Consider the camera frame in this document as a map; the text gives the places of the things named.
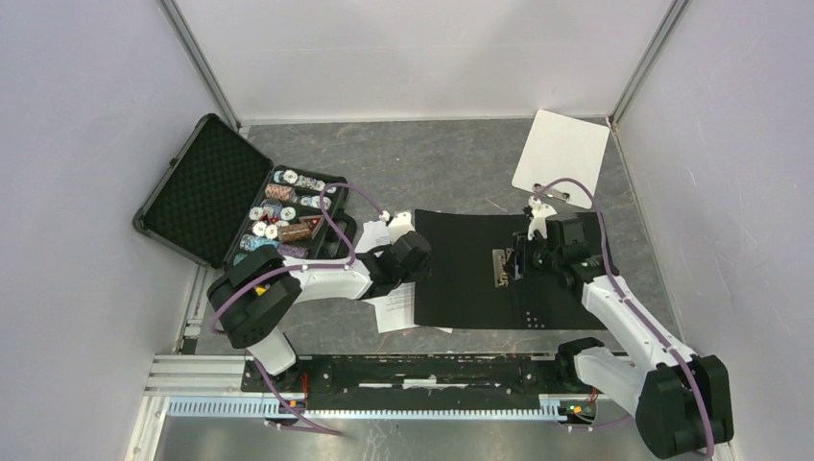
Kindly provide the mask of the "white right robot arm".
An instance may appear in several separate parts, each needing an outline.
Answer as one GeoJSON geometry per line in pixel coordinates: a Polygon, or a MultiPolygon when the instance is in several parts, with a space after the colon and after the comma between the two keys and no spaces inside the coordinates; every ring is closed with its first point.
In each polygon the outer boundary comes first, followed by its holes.
{"type": "Polygon", "coordinates": [[[626,356],[594,337],[559,345],[554,377],[567,392],[586,385],[635,421],[659,459],[713,455],[734,436],[730,376],[716,355],[702,356],[665,328],[615,266],[601,214],[530,214],[507,261],[511,280],[546,282],[559,305],[572,301],[595,317],[626,356]]]}

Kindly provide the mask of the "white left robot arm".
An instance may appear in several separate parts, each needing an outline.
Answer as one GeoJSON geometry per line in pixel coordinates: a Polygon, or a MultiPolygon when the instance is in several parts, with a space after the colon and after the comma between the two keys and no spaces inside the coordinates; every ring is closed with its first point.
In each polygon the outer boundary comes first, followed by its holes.
{"type": "Polygon", "coordinates": [[[343,259],[299,259],[265,245],[207,289],[213,322],[230,345],[246,350],[278,391],[294,389],[301,366],[278,324],[297,303],[383,298],[431,274],[431,246],[410,230],[395,241],[343,259]]]}

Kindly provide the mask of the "red folder black inside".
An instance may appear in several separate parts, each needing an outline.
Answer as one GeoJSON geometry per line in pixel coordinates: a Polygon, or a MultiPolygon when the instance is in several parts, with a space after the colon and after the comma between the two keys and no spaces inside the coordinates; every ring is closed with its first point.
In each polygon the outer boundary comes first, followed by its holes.
{"type": "Polygon", "coordinates": [[[544,220],[529,231],[517,215],[418,209],[431,247],[431,275],[414,291],[414,322],[453,329],[592,330],[602,322],[582,303],[605,273],[600,228],[590,212],[544,220]]]}

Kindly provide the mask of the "printed text paper sheet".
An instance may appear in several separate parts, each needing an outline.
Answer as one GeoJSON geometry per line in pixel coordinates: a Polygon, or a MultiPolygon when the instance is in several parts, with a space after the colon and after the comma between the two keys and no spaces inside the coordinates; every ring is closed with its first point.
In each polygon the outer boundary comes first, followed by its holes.
{"type": "Polygon", "coordinates": [[[415,323],[415,285],[404,283],[385,297],[365,300],[374,308],[379,333],[418,328],[415,323]]]}

